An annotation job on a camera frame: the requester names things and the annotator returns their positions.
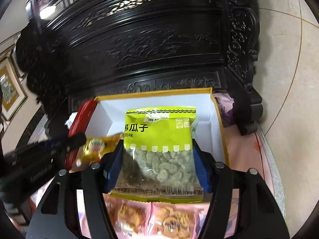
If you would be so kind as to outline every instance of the pink snack package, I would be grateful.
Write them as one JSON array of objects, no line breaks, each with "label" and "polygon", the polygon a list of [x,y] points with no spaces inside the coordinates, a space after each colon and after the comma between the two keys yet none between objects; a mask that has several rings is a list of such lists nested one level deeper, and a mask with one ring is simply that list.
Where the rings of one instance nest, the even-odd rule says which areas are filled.
[{"label": "pink snack package", "polygon": [[151,214],[151,203],[125,200],[104,194],[106,209],[117,232],[125,236],[145,235]]},{"label": "pink snack package", "polygon": [[163,235],[172,239],[195,239],[198,211],[188,205],[153,203],[148,235]]}]

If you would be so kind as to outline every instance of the snack bag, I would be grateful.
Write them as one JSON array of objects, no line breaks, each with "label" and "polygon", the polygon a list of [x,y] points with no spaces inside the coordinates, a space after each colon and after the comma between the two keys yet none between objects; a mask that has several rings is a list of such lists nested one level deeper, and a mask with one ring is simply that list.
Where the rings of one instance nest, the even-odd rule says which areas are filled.
[{"label": "snack bag", "polygon": [[77,155],[77,167],[82,164],[99,162],[105,154],[115,150],[122,136],[122,133],[118,133],[107,137],[87,139],[86,144],[79,150]]},{"label": "snack bag", "polygon": [[153,203],[147,233],[173,239],[194,239],[197,225],[197,212],[177,209],[172,204]]},{"label": "snack bag", "polygon": [[105,195],[105,204],[115,231],[122,232],[125,236],[146,234],[151,213],[150,203]]},{"label": "snack bag", "polygon": [[148,202],[201,202],[190,128],[195,116],[195,107],[127,111],[126,150],[111,194]]}]

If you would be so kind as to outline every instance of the green snack package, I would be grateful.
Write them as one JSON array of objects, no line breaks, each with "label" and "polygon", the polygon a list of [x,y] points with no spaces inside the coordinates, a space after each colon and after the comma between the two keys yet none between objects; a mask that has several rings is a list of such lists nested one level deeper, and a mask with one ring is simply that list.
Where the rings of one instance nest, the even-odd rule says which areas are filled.
[{"label": "green snack package", "polygon": [[147,202],[201,202],[192,150],[195,117],[195,107],[128,110],[122,168],[111,194]]}]

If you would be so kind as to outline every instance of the tile floor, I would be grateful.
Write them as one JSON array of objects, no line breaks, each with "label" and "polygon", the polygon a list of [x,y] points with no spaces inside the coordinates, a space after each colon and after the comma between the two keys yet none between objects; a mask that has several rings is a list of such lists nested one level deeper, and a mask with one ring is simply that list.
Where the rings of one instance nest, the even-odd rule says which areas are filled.
[{"label": "tile floor", "polygon": [[319,199],[319,24],[304,0],[258,0],[260,37],[254,87],[260,126],[284,186],[293,236]]}]

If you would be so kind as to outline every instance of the open box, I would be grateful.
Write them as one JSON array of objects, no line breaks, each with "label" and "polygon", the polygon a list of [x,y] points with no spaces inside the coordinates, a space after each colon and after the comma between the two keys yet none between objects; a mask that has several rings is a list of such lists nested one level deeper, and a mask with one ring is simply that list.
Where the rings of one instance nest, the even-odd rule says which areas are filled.
[{"label": "open box", "polygon": [[229,165],[223,126],[212,88],[193,88],[98,96],[96,108],[85,135],[103,137],[124,132],[127,110],[144,107],[194,106],[198,125],[195,140],[200,149],[209,152],[218,162]]}]

